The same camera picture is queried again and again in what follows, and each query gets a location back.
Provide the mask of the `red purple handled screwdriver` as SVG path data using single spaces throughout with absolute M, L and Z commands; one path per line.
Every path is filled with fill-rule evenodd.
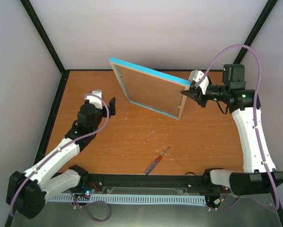
M 149 175 L 152 170 L 157 166 L 157 164 L 161 161 L 163 156 L 170 150 L 170 147 L 168 147 L 160 156 L 158 156 L 146 169 L 145 175 Z

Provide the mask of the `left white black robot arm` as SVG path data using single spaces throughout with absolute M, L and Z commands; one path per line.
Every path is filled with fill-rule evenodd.
M 6 203 L 10 207 L 10 216 L 20 213 L 32 219 L 59 193 L 73 187 L 80 191 L 87 188 L 87 171 L 79 166 L 74 166 L 59 176 L 55 176 L 55 173 L 82 152 L 104 129 L 107 123 L 101 125 L 102 119 L 108 121 L 116 114 L 116 98 L 111 98 L 108 103 L 92 93 L 86 94 L 84 98 L 85 102 L 80 107 L 77 119 L 58 146 L 34 166 L 22 173 L 15 171 L 9 177 Z

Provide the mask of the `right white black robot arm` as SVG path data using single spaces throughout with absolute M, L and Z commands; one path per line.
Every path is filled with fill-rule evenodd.
M 261 104 L 255 90 L 246 89 L 244 65 L 225 64 L 222 85 L 213 84 L 200 70 L 192 71 L 188 80 L 190 88 L 182 94 L 201 107 L 206 107 L 208 101 L 226 105 L 222 112 L 232 115 L 242 146 L 243 172 L 207 169 L 209 183 L 228 187 L 237 196 L 270 193 L 273 184 L 281 185 L 283 171 L 277 171 L 269 154 L 261 123 Z

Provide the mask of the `blue wooden photo frame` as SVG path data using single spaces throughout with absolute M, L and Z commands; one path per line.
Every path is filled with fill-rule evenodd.
M 181 92 L 191 82 L 117 58 L 109 60 L 113 72 L 130 103 L 180 119 L 186 103 Z

